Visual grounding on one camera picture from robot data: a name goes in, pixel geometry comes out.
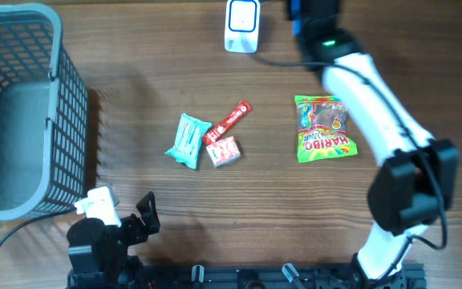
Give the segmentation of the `small red white box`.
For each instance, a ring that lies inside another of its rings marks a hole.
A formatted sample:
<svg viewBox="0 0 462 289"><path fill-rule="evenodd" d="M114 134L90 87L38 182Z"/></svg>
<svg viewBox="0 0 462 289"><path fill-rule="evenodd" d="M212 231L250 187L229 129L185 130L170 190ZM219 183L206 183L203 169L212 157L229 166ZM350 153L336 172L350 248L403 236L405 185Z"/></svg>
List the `small red white box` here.
<svg viewBox="0 0 462 289"><path fill-rule="evenodd" d="M207 145L206 150L215 167L231 163L241 156L241 151L233 136Z"/></svg>

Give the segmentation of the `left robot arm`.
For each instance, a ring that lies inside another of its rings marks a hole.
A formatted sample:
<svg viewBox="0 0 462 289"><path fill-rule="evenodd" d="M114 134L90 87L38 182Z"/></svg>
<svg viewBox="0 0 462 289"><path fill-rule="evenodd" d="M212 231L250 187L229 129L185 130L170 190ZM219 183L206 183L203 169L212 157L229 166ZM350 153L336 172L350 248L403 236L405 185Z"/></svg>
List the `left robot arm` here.
<svg viewBox="0 0 462 289"><path fill-rule="evenodd" d="M122 218L122 226L106 225L98 218L83 218L67 231L72 269L68 288L150 289L144 265L128 248L145 243L160 231L156 200L149 192L137 204L138 216Z"/></svg>

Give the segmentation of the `teal tissue packet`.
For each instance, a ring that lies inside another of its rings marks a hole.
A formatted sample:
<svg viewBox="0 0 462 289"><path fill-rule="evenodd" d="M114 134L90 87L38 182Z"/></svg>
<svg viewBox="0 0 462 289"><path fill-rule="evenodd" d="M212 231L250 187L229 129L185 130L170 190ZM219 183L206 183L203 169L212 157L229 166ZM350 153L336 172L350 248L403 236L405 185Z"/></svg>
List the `teal tissue packet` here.
<svg viewBox="0 0 462 289"><path fill-rule="evenodd" d="M177 162L184 163L190 169L196 169L202 137L211 127L210 122L198 120L183 113L176 131L174 145L165 154L173 157Z"/></svg>

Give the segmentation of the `Haribo gummy candy bag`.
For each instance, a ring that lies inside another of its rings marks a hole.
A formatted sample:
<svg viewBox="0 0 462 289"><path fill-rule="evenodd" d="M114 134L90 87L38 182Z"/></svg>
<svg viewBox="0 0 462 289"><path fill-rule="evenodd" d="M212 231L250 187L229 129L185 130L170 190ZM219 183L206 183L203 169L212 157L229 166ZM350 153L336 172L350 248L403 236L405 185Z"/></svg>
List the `Haribo gummy candy bag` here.
<svg viewBox="0 0 462 289"><path fill-rule="evenodd" d="M299 163L358 153L347 136L347 108L336 96L295 96Z"/></svg>

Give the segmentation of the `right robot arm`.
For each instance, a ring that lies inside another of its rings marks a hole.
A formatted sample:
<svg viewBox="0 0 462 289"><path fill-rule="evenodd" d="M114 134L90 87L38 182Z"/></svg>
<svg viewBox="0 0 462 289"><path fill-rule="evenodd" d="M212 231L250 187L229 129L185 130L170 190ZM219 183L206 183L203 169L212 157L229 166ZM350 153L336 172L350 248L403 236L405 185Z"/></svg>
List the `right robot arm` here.
<svg viewBox="0 0 462 289"><path fill-rule="evenodd" d="M339 12L338 1L286 2L301 65L345 104L379 166L367 193L374 223L355 256L364 284L376 288L393 280L414 241L446 247L460 154L405 110L372 57L339 27Z"/></svg>

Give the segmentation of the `red stick packet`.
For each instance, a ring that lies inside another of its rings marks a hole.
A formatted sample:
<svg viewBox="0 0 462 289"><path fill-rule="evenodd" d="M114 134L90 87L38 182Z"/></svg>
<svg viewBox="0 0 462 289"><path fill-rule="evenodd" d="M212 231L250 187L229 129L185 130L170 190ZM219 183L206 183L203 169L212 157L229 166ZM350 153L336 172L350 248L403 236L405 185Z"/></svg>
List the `red stick packet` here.
<svg viewBox="0 0 462 289"><path fill-rule="evenodd" d="M252 111L252 106L245 100L238 103L234 110L223 119L222 122L211 128L202 140L206 145L220 140L240 119Z"/></svg>

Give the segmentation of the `white barcode scanner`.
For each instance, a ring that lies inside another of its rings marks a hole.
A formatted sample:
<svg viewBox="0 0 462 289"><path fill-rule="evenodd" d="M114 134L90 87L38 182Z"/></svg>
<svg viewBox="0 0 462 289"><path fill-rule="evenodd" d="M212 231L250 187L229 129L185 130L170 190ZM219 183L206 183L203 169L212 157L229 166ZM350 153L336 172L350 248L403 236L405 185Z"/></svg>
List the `white barcode scanner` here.
<svg viewBox="0 0 462 289"><path fill-rule="evenodd" d="M252 54L259 40L261 4L258 0L228 0L224 46L228 52Z"/></svg>

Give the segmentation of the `grey plastic shopping basket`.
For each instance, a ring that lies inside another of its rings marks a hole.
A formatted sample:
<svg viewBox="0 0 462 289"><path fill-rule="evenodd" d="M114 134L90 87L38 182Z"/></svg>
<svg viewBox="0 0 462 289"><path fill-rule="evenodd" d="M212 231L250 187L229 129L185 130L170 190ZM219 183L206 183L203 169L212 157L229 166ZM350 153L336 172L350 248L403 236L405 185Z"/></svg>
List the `grey plastic shopping basket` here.
<svg viewBox="0 0 462 289"><path fill-rule="evenodd" d="M0 222L85 196L89 99L49 6L0 5Z"/></svg>

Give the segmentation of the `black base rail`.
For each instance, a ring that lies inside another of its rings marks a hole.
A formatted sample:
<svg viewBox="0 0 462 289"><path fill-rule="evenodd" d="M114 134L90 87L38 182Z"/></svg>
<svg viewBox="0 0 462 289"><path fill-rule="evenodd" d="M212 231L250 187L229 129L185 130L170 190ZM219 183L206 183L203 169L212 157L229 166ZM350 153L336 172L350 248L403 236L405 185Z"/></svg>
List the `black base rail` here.
<svg viewBox="0 0 462 289"><path fill-rule="evenodd" d="M349 263L295 267L298 276L282 267L145 267L148 288L366 288Z"/></svg>

